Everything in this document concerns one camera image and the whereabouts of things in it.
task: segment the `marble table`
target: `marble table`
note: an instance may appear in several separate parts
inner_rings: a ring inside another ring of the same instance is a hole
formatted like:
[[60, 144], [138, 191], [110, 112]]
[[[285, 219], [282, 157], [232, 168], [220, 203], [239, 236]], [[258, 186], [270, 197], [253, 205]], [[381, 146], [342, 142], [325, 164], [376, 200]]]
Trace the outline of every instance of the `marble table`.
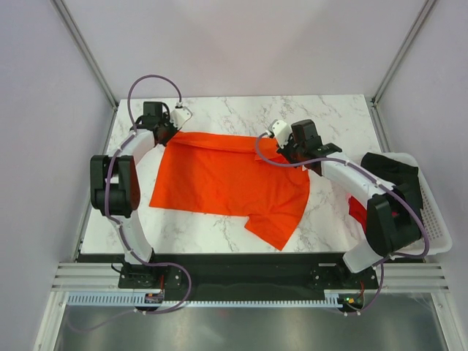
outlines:
[[[175, 99], [158, 99], [172, 109]], [[137, 118], [143, 101], [132, 100]], [[377, 136], [364, 96], [206, 97], [185, 99], [194, 116], [185, 132], [258, 136], [274, 119], [289, 123], [312, 119], [324, 143], [335, 143], [356, 162], [368, 151], [379, 152]], [[113, 125], [109, 150], [115, 149], [131, 127], [127, 101], [122, 100]], [[142, 192], [138, 209], [146, 237], [160, 253], [275, 252], [272, 246], [244, 228], [247, 217], [197, 214], [148, 207], [164, 148], [158, 146], [142, 159], [137, 173]], [[337, 184], [309, 172], [309, 202], [301, 223], [283, 252], [343, 252], [363, 235], [347, 214], [347, 194]], [[82, 254], [123, 253], [110, 223], [92, 209]]]

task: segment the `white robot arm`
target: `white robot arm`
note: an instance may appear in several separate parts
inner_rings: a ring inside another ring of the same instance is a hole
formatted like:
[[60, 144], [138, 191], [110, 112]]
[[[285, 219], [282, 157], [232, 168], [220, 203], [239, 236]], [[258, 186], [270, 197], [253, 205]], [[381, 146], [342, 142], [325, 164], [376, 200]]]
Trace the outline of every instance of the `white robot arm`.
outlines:
[[[138, 162], [158, 144], [166, 143], [192, 117], [192, 112], [186, 107], [176, 107], [170, 113], [162, 112], [160, 102], [145, 102], [143, 115], [137, 120], [135, 137], [121, 151], [113, 168], [110, 180], [109, 210], [110, 215], [120, 223], [109, 219], [118, 232], [122, 226], [129, 247], [143, 261], [149, 262], [153, 254], [149, 242], [146, 240], [140, 218], [138, 206], [140, 204], [140, 186], [137, 179], [136, 166]], [[91, 158], [91, 204], [105, 216], [105, 183], [109, 161], [116, 151], [106, 155], [96, 155]], [[128, 263], [139, 265], [130, 252], [125, 252]]]
[[276, 138], [277, 152], [289, 163], [317, 160], [305, 167], [341, 185], [367, 209], [366, 240], [343, 256], [343, 269], [348, 273], [361, 272], [420, 239], [421, 233], [412, 217], [383, 189], [396, 192], [410, 205], [416, 204], [414, 189], [407, 184], [395, 186], [355, 164], [338, 146], [323, 145], [313, 121], [292, 125], [274, 121], [267, 134]]

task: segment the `orange t-shirt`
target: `orange t-shirt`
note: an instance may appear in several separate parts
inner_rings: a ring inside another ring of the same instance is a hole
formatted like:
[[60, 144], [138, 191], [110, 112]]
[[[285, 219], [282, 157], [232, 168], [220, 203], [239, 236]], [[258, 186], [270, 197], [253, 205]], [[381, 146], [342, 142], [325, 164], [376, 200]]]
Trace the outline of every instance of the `orange t-shirt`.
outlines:
[[[309, 174], [269, 165], [255, 154], [255, 137], [179, 132], [167, 144], [151, 207], [248, 216], [245, 228], [283, 249], [309, 198]], [[269, 159], [286, 163], [276, 142], [262, 139]]]

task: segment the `cable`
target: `cable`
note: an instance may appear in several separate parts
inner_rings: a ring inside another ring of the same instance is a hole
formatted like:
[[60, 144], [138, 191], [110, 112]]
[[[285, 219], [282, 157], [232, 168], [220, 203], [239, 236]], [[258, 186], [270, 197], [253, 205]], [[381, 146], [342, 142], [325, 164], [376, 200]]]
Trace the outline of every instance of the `cable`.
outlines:
[[364, 283], [363, 283], [363, 281], [361, 280], [361, 291], [359, 292], [358, 298], [360, 298], [361, 296], [364, 295], [364, 290], [365, 290], [365, 289], [366, 289], [366, 288], [364, 287]]
[[377, 291], [375, 292], [375, 295], [374, 297], [372, 298], [372, 300], [369, 301], [369, 304], [363, 306], [362, 309], [360, 309], [359, 311], [356, 311], [356, 312], [348, 312], [347, 315], [360, 315], [362, 312], [366, 311], [369, 307], [371, 307], [376, 299], [377, 299], [377, 296], [380, 295], [380, 292], [382, 291], [382, 288], [383, 288], [383, 278], [384, 278], [384, 273], [383, 273], [383, 263], [380, 263], [380, 283], [379, 283], [379, 287], [377, 288]]
[[117, 272], [118, 274], [122, 274], [122, 272], [120, 270], [118, 270], [117, 268], [114, 267], [113, 263], [110, 264], [110, 267], [112, 268], [113, 271]]
[[125, 316], [127, 314], [130, 314], [130, 313], [134, 313], [135, 310], [134, 309], [127, 309], [123, 312], [120, 312], [118, 314], [115, 314], [113, 315], [112, 317], [110, 317], [109, 319], [105, 320], [104, 322], [101, 322], [93, 327], [89, 327], [89, 328], [84, 328], [84, 329], [80, 329], [80, 328], [76, 328], [75, 326], [72, 325], [72, 323], [70, 323], [69, 321], [69, 314], [70, 314], [70, 311], [67, 312], [66, 316], [65, 316], [65, 323], [67, 324], [68, 328], [70, 328], [71, 331], [73, 331], [74, 333], [78, 333], [78, 334], [86, 334], [86, 333], [90, 333], [92, 331], [95, 331], [96, 329], [99, 329], [101, 328], [103, 325], [106, 325], [110, 322], [113, 322], [114, 320], [116, 320], [117, 318], [120, 318], [122, 316]]
[[[317, 162], [338, 162], [343, 165], [346, 165], [348, 167], [351, 167], [353, 170], [358, 171], [360, 174], [368, 178], [373, 184], [378, 186], [380, 189], [382, 189], [384, 192], [389, 194], [391, 197], [393, 197], [396, 201], [398, 201], [410, 214], [410, 216], [415, 220], [416, 224], [418, 225], [419, 230], [421, 231], [421, 235], [423, 236], [424, 240], [424, 250], [420, 254], [405, 254], [403, 252], [395, 252], [393, 255], [398, 255], [402, 257], [408, 257], [408, 258], [424, 258], [427, 253], [429, 252], [429, 236], [428, 233], [426, 232], [426, 229], [424, 228], [424, 224], [422, 221], [419, 219], [418, 215], [414, 212], [414, 210], [411, 208], [410, 205], [407, 204], [405, 200], [403, 200], [399, 195], [397, 195], [394, 191], [391, 189], [387, 188], [386, 186], [380, 184], [378, 180], [368, 171], [364, 170], [361, 166], [355, 165], [354, 163], [344, 161], [343, 159], [337, 159], [335, 157], [320, 157], [318, 159], [310, 159], [307, 161], [303, 162], [298, 162], [298, 163], [278, 163], [275, 161], [271, 161], [270, 159], [266, 158], [262, 152], [260, 151], [260, 140], [268, 136], [267, 133], [263, 133], [257, 137], [255, 140], [255, 151], [257, 152], [257, 155], [265, 162], [267, 162], [270, 165], [273, 166], [278, 166], [278, 167], [298, 167], [298, 166], [305, 166], [305, 165], [310, 165], [311, 163], [317, 163]], [[376, 263], [376, 265], [380, 263], [384, 263], [386, 260], [388, 260], [388, 257], [384, 257], [381, 259], [379, 262]]]
[[[181, 91], [180, 89], [177, 87], [177, 85], [172, 81], [170, 80], [169, 78], [166, 78], [162, 75], [144, 75], [140, 78], [138, 78], [133, 84], [132, 86], [130, 87], [130, 90], [129, 90], [129, 93], [128, 93], [128, 96], [127, 96], [127, 109], [128, 109], [128, 112], [129, 112], [129, 117], [130, 117], [130, 121], [132, 122], [132, 128], [133, 128], [133, 133], [120, 145], [120, 147], [117, 149], [117, 151], [114, 153], [114, 155], [112, 156], [111, 160], [110, 160], [110, 164], [109, 164], [109, 168], [107, 170], [107, 178], [106, 178], [106, 185], [105, 185], [105, 203], [104, 203], [104, 208], [105, 208], [105, 216], [110, 219], [111, 221], [115, 222], [117, 225], [118, 225], [118, 233], [121, 237], [121, 240], [122, 240], [122, 243], [124, 243], [124, 246], [125, 246], [125, 249], [130, 252], [130, 254], [138, 261], [140, 262], [142, 265], [146, 265], [148, 267], [168, 267], [168, 266], [173, 266], [173, 267], [176, 267], [178, 269], [180, 269], [181, 271], [184, 272], [184, 274], [186, 275], [187, 279], [189, 280], [189, 286], [187, 288], [187, 292], [185, 294], [185, 296], [177, 303], [175, 304], [174, 306], [171, 306], [169, 307], [168, 309], [163, 309], [163, 310], [157, 310], [157, 311], [153, 311], [153, 312], [150, 312], [150, 311], [139, 311], [137, 309], [132, 309], [132, 310], [126, 310], [126, 311], [123, 311], [121, 313], [118, 313], [114, 316], [112, 316], [111, 318], [109, 318], [108, 320], [98, 324], [98, 325], [95, 325], [94, 327], [90, 327], [90, 328], [86, 328], [86, 329], [79, 329], [79, 328], [76, 328], [74, 327], [73, 325], [71, 325], [71, 323], [69, 322], [69, 318], [68, 318], [68, 315], [69, 315], [69, 312], [67, 313], [66, 315], [66, 321], [67, 321], [67, 325], [68, 327], [76, 332], [76, 333], [89, 333], [89, 332], [92, 332], [92, 331], [95, 331], [96, 329], [98, 328], [101, 328], [103, 325], [106, 325], [108, 324], [109, 322], [112, 322], [114, 321], [115, 319], [119, 318], [119, 317], [122, 317], [126, 314], [130, 314], [130, 313], [133, 313], [133, 312], [140, 312], [142, 314], [164, 314], [164, 313], [169, 313], [169, 312], [172, 312], [172, 311], [175, 311], [176, 309], [178, 309], [180, 306], [182, 306], [183, 303], [185, 303], [187, 301], [187, 299], [189, 298], [189, 295], [190, 295], [190, 292], [192, 291], [192, 277], [190, 276], [189, 272], [187, 271], [187, 269], [185, 269], [185, 267], [183, 267], [182, 265], [179, 265], [177, 263], [169, 263], [169, 262], [164, 262], [164, 263], [147, 263], [145, 262], [144, 260], [142, 260], [141, 258], [139, 258], [132, 250], [132, 248], [129, 246], [128, 244], [128, 241], [127, 241], [127, 238], [125, 237], [125, 234], [124, 234], [124, 231], [122, 230], [122, 223], [117, 219], [117, 218], [114, 218], [110, 215], [110, 212], [109, 212], [109, 194], [110, 194], [110, 179], [112, 178], [112, 170], [113, 170], [113, 167], [114, 167], [114, 164], [116, 163], [116, 158], [117, 156], [121, 153], [122, 150], [124, 150], [124, 148], [136, 137], [137, 135], [137, 123], [140, 121], [140, 119], [137, 120], [137, 122], [135, 122], [135, 119], [133, 117], [133, 114], [132, 114], [132, 109], [131, 109], [131, 106], [130, 106], [130, 101], [132, 99], [132, 92], [133, 90], [135, 89], [135, 86], [142, 80], [145, 80], [147, 78], [159, 78], [159, 79], [162, 79], [162, 80], [165, 80], [167, 81], [168, 83], [170, 83], [177, 91], [177, 94], [178, 94], [178, 103], [181, 105], [182, 103], [182, 94], [181, 94]], [[169, 110], [169, 107], [167, 106], [167, 104], [163, 103], [163, 106], [164, 108], [166, 109], [167, 111], [167, 114], [168, 116], [170, 117], [170, 110]], [[115, 268], [113, 265], [110, 265], [110, 267], [120, 273], [120, 271]]]
[[355, 311], [359, 311], [361, 312], [362, 308], [366, 305], [366, 299], [364, 298], [364, 295], [363, 295], [363, 303], [362, 303], [362, 307], [360, 309], [354, 307], [351, 303], [349, 302], [346, 302], [346, 304], [351, 308], [351, 309], [354, 309]]
[[181, 271], [184, 272], [184, 274], [186, 275], [187, 279], [189, 280], [189, 286], [187, 288], [187, 292], [185, 294], [185, 296], [177, 303], [175, 304], [174, 306], [171, 306], [170, 308], [168, 309], [163, 309], [163, 310], [158, 310], [158, 311], [154, 311], [154, 312], [146, 312], [146, 314], [163, 314], [163, 313], [169, 313], [169, 312], [172, 312], [172, 311], [175, 311], [176, 309], [178, 309], [180, 306], [182, 306], [183, 303], [185, 303], [187, 301], [187, 299], [189, 298], [189, 295], [190, 295], [190, 292], [192, 291], [192, 277], [190, 276], [189, 272], [187, 271], [187, 269], [185, 269], [185, 267], [183, 267], [182, 265], [179, 265], [177, 263], [170, 263], [170, 262], [164, 262], [164, 263], [148, 263], [144, 260], [142, 260], [140, 257], [138, 257], [134, 252], [133, 252], [133, 249], [130, 247], [128, 241], [127, 241], [127, 238], [125, 237], [125, 233], [124, 233], [124, 230], [123, 230], [123, 226], [122, 226], [122, 223], [117, 219], [117, 218], [114, 218], [110, 215], [110, 211], [109, 211], [109, 196], [110, 196], [110, 180], [112, 178], [112, 170], [113, 170], [113, 167], [114, 167], [114, 164], [116, 163], [116, 159], [117, 159], [117, 156], [121, 153], [122, 150], [125, 149], [125, 147], [136, 137], [136, 124], [135, 124], [135, 120], [133, 119], [133, 115], [132, 115], [132, 111], [131, 111], [131, 108], [130, 108], [130, 99], [132, 98], [132, 92], [133, 92], [133, 89], [135, 88], [135, 86], [142, 80], [146, 79], [146, 78], [159, 78], [159, 79], [163, 79], [163, 80], [166, 80], [167, 82], [169, 82], [170, 84], [173, 85], [173, 87], [177, 90], [177, 93], [178, 93], [178, 98], [179, 98], [179, 103], [181, 104], [182, 102], [182, 95], [181, 95], [181, 91], [179, 90], [179, 88], [177, 87], [177, 85], [171, 81], [170, 79], [166, 78], [166, 77], [163, 77], [161, 75], [144, 75], [140, 78], [138, 78], [133, 84], [132, 84], [132, 87], [130, 88], [129, 90], [129, 93], [128, 93], [128, 100], [127, 100], [127, 108], [129, 110], [129, 116], [130, 116], [130, 119], [132, 120], [132, 124], [133, 124], [133, 127], [134, 127], [134, 132], [121, 144], [121, 146], [116, 150], [116, 152], [114, 153], [114, 155], [112, 156], [112, 159], [110, 159], [110, 163], [109, 163], [109, 168], [107, 169], [107, 178], [106, 178], [106, 184], [105, 184], [105, 199], [104, 199], [104, 212], [105, 212], [105, 216], [115, 222], [118, 226], [118, 234], [120, 235], [120, 238], [122, 240], [122, 243], [124, 244], [124, 247], [125, 249], [131, 254], [131, 256], [133, 258], [135, 258], [139, 263], [141, 263], [142, 265], [145, 265], [147, 267], [167, 267], [167, 266], [172, 266], [172, 267], [176, 267], [178, 269], [180, 269]]
[[148, 79], [148, 78], [158, 78], [158, 79], [162, 79], [162, 80], [165, 80], [166, 82], [170, 83], [177, 91], [177, 95], [178, 95], [178, 103], [181, 104], [182, 103], [182, 94], [181, 94], [181, 90], [177, 87], [177, 85], [169, 78], [166, 78], [165, 76], [163, 75], [144, 75], [142, 77], [139, 77], [133, 84], [132, 86], [130, 87], [130, 90], [129, 90], [129, 93], [128, 93], [128, 96], [127, 96], [127, 109], [129, 111], [129, 117], [130, 117], [130, 121], [132, 121], [132, 127], [133, 127], [133, 130], [136, 132], [137, 131], [137, 124], [135, 123], [135, 119], [133, 118], [133, 114], [132, 114], [132, 108], [130, 107], [130, 100], [132, 99], [132, 93], [133, 93], [133, 89], [135, 89], [135, 86], [137, 86], [137, 84], [139, 82], [141, 82], [142, 80], [145, 80], [145, 79]]

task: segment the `metal floor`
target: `metal floor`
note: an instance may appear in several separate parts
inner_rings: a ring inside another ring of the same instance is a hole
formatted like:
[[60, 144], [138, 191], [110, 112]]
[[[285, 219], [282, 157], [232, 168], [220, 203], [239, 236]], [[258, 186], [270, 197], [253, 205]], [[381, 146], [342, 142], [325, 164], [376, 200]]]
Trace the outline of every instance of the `metal floor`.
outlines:
[[[128, 308], [69, 307], [87, 328]], [[62, 323], [56, 350], [66, 351], [443, 351], [430, 295], [381, 295], [360, 317], [320, 309], [185, 308], [160, 316], [129, 314], [87, 334]]]

